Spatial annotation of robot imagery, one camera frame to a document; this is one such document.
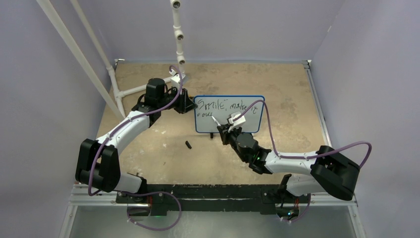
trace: gray wall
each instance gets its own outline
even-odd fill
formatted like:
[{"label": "gray wall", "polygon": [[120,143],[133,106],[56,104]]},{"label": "gray wall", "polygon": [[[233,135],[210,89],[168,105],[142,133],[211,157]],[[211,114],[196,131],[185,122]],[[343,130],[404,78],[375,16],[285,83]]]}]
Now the gray wall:
[{"label": "gray wall", "polygon": [[[53,4],[109,87],[69,1]],[[36,1],[2,1],[0,18],[0,237],[57,237],[105,103]]]},{"label": "gray wall", "polygon": [[[176,60],[169,0],[79,0],[113,58]],[[181,0],[193,61],[312,59],[344,0]]]},{"label": "gray wall", "polygon": [[[420,237],[420,1],[347,0],[312,72],[335,147],[372,142],[356,196],[368,237]],[[345,154],[361,161],[366,148]]]}]

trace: whiteboard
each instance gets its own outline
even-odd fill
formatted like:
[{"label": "whiteboard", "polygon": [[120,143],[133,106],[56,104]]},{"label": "whiteboard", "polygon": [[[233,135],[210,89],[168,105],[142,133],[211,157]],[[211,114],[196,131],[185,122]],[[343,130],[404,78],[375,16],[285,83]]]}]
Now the whiteboard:
[{"label": "whiteboard", "polygon": [[[261,95],[199,95],[194,97],[194,102],[197,104],[194,110],[196,132],[218,133],[217,124],[211,116],[220,124],[226,124],[230,114],[245,111],[256,100],[265,101],[265,98]],[[256,133],[260,130],[263,108],[262,103],[257,103],[245,114],[247,121],[242,126],[243,132]]]}]

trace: blue whiteboard frame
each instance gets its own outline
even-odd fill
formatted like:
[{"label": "blue whiteboard frame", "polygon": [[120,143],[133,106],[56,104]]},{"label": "blue whiteboard frame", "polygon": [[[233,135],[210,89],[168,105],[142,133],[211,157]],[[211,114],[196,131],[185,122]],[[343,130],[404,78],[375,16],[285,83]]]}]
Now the blue whiteboard frame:
[{"label": "blue whiteboard frame", "polygon": [[[262,97],[262,100],[265,102],[265,97],[263,95],[196,95],[194,97],[194,99],[193,99],[193,102],[194,103],[196,102],[196,98],[197,97],[208,97],[208,98],[210,98],[210,97],[212,97],[212,98],[221,98],[221,97],[232,97],[232,98],[238,98],[238,97],[241,97],[241,98]],[[261,109],[260,123],[258,124],[258,130],[257,131],[254,131],[254,132],[251,132],[251,133],[257,133],[257,132],[260,131],[261,120],[263,119],[263,112],[264,112],[264,105],[262,106],[262,109]],[[197,131],[197,117],[196,117],[196,114],[197,114],[196,113],[196,109],[194,109],[194,123],[195,123],[195,127],[196,127],[196,132],[197,133],[200,133],[200,132]]]}]

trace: white wall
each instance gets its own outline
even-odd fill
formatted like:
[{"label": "white wall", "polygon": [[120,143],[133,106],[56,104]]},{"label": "white wall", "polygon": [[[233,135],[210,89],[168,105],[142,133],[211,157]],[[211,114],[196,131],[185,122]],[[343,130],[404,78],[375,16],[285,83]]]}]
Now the white wall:
[{"label": "white wall", "polygon": [[[176,60],[170,0],[79,0],[112,57]],[[193,61],[312,59],[344,0],[181,0]]]},{"label": "white wall", "polygon": [[[109,88],[70,2],[53,4]],[[105,103],[36,1],[2,1],[0,18],[0,237],[57,237]]]},{"label": "white wall", "polygon": [[[420,1],[347,0],[312,61],[334,147],[372,142],[356,197],[368,237],[420,237]],[[366,148],[345,153],[360,162]]]}]

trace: robotic arm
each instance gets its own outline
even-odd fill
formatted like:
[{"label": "robotic arm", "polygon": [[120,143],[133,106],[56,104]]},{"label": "robotic arm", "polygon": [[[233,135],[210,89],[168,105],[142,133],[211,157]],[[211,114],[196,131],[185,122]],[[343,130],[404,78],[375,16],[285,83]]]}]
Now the robotic arm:
[{"label": "robotic arm", "polygon": [[299,197],[306,193],[328,192],[330,195],[350,201],[353,198],[360,167],[344,155],[334,153],[317,159],[307,159],[309,156],[320,155],[334,149],[321,146],[318,151],[307,153],[281,153],[279,155],[302,159],[279,158],[272,150],[262,148],[250,133],[242,132],[241,125],[245,123],[240,112],[233,113],[228,123],[217,129],[223,145],[228,145],[239,158],[249,164],[258,174],[295,173],[283,177],[278,196]]},{"label": "robotic arm", "polygon": [[[136,175],[121,173],[118,156],[127,145],[140,133],[152,126],[159,119],[161,112],[152,113],[147,116],[140,116],[156,111],[168,105],[180,89],[180,77],[171,72],[172,87],[167,88],[163,79],[152,78],[146,86],[146,93],[137,101],[127,118],[118,124],[109,133],[96,140],[86,139],[82,142],[79,151],[79,158],[76,168],[76,180],[88,184],[90,170],[100,146],[103,150],[100,153],[101,163],[97,163],[94,170],[92,187],[105,192],[114,190],[127,191],[131,193],[146,193],[147,180]],[[182,88],[176,101],[166,108],[175,109],[180,114],[193,110],[197,105],[188,96],[185,88]]]}]

